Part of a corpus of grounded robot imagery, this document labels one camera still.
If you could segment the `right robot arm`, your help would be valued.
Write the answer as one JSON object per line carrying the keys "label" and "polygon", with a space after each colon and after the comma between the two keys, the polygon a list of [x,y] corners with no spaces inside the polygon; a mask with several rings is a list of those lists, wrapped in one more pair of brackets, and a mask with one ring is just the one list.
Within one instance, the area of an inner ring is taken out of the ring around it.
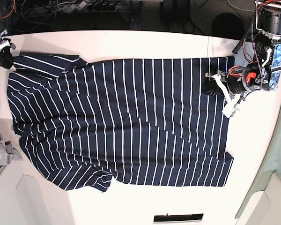
{"label": "right robot arm", "polygon": [[15,50],[16,46],[9,38],[3,38],[7,34],[7,30],[0,31],[0,67],[10,69],[13,66],[13,56],[10,49]]}

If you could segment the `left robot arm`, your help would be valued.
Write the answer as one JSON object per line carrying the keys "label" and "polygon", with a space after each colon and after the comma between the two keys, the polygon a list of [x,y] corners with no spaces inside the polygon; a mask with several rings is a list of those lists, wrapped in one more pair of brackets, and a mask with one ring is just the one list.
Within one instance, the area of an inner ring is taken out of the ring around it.
{"label": "left robot arm", "polygon": [[281,0],[260,0],[251,25],[233,49],[237,54],[251,40],[253,58],[247,66],[235,65],[226,72],[206,73],[202,92],[223,96],[229,103],[236,95],[240,101],[257,90],[274,91],[281,74]]}

